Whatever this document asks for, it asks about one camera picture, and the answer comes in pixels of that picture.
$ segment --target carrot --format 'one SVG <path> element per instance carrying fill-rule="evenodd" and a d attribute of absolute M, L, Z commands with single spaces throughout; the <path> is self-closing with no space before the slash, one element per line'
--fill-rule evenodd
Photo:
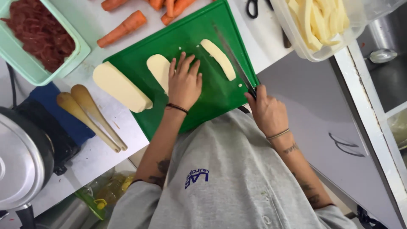
<path fill-rule="evenodd" d="M 188 6 L 190 6 L 195 0 L 177 0 L 174 4 L 174 16 L 168 16 L 168 12 L 161 17 L 161 21 L 164 25 L 168 25 L 176 17 L 178 17 Z"/>
<path fill-rule="evenodd" d="M 102 2 L 102 8 L 106 11 L 110 11 L 125 4 L 127 1 L 128 0 L 105 0 Z"/>
<path fill-rule="evenodd" d="M 174 0 L 166 0 L 165 7 L 167 7 L 167 15 L 174 17 Z"/>
<path fill-rule="evenodd" d="M 136 12 L 130 14 L 130 16 L 126 18 L 126 20 L 124 20 L 118 27 L 116 27 L 106 36 L 99 39 L 97 43 L 99 47 L 104 48 L 107 45 L 117 41 L 124 35 L 127 35 L 135 31 L 146 22 L 147 22 L 146 17 L 143 15 L 141 11 L 137 10 Z"/>
<path fill-rule="evenodd" d="M 150 0 L 150 5 L 155 10 L 160 10 L 162 8 L 162 6 L 164 5 L 164 0 Z"/>

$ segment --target wooden spatula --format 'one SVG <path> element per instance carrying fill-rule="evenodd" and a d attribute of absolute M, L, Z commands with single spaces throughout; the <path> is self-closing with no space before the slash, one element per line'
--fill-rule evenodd
<path fill-rule="evenodd" d="M 99 136 L 110 148 L 116 153 L 120 152 L 120 147 L 116 145 L 96 124 L 88 117 L 88 115 L 82 110 L 78 103 L 74 100 L 69 92 L 61 92 L 57 96 L 57 104 L 66 110 L 75 118 L 79 119 L 85 125 L 87 125 L 97 136 Z"/>
<path fill-rule="evenodd" d="M 103 117 L 99 108 L 96 106 L 96 103 L 94 102 L 92 96 L 90 95 L 88 89 L 84 85 L 77 84 L 71 88 L 71 95 L 85 111 L 92 115 L 102 125 L 102 127 L 107 131 L 107 133 L 113 138 L 113 141 L 115 141 L 116 144 L 120 146 L 120 148 L 123 151 L 126 151 L 127 145 L 123 142 L 123 140 L 117 135 L 117 133 L 113 130 L 113 128 Z"/>

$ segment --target right hand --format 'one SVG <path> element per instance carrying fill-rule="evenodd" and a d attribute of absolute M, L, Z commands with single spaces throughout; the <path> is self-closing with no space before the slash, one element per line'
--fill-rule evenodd
<path fill-rule="evenodd" d="M 200 61 L 197 60 L 191 68 L 189 65 L 194 60 L 195 55 L 185 59 L 185 52 L 181 53 L 177 70 L 173 58 L 168 73 L 168 102 L 177 105 L 185 110 L 189 110 L 198 100 L 202 91 L 202 73 L 198 73 Z"/>
<path fill-rule="evenodd" d="M 247 92 L 245 96 L 258 128 L 266 137 L 275 136 L 288 129 L 287 110 L 284 103 L 268 96 L 264 85 L 258 85 L 256 91 L 257 101 Z"/>

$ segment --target blue cloth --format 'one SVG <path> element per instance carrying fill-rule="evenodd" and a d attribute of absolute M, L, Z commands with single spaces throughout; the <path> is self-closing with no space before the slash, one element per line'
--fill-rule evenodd
<path fill-rule="evenodd" d="M 95 136 L 95 133 L 83 122 L 66 112 L 57 104 L 57 95 L 61 91 L 54 83 L 36 87 L 27 99 L 34 99 L 41 103 L 45 109 L 55 117 L 74 142 L 81 146 L 86 140 Z"/>

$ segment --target white countertop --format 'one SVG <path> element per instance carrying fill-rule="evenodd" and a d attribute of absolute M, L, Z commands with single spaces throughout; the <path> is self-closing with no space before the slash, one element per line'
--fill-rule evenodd
<path fill-rule="evenodd" d="M 54 82 L 61 91 L 69 91 L 75 84 L 83 84 L 90 91 L 106 120 L 129 147 L 127 151 L 115 153 L 98 137 L 89 139 L 81 152 L 68 163 L 68 171 L 62 176 L 52 175 L 48 184 L 31 202 L 37 216 L 63 200 L 74 191 L 89 183 L 111 167 L 125 160 L 148 144 L 130 111 L 97 87 L 92 78 L 94 68 L 110 55 L 123 50 L 141 39 L 164 28 L 160 18 L 164 10 L 152 9 L 145 1 L 132 0 L 113 12 L 105 12 L 102 0 L 50 0 L 70 21 L 91 46 L 92 52 L 67 77 Z M 212 0 L 197 0 L 177 20 L 210 4 Z M 282 42 L 280 25 L 265 1 L 259 0 L 259 17 L 251 19 L 245 14 L 245 1 L 229 0 L 230 8 L 246 46 L 254 71 L 261 72 L 290 53 Z M 120 24 L 135 10 L 141 10 L 147 18 L 146 25 L 117 43 L 101 49 L 96 40 Z M 21 223 L 14 212 L 0 221 L 0 228 L 18 228 Z"/>

